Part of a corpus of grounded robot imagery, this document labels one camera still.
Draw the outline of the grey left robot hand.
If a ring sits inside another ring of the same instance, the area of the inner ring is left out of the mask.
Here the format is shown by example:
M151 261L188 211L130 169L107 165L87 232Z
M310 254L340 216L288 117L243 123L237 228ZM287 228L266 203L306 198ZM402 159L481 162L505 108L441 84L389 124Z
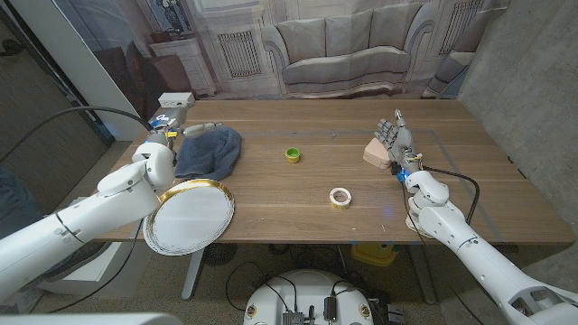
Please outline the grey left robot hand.
M209 131L217 129L221 122L208 122L206 124L182 127L186 121L188 109L184 106L166 108L162 113L151 117L148 121L152 130L148 133L148 143L167 145L169 139L182 135L185 138L196 138Z

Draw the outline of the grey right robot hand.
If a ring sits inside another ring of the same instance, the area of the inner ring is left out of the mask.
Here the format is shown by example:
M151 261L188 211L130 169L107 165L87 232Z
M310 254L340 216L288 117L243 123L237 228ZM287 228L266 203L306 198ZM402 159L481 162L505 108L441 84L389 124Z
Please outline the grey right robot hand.
M419 172L421 158L414 148L412 133L406 127L406 121L398 108L394 112L394 117L394 122L381 119L374 136L387 150L390 162L407 174Z

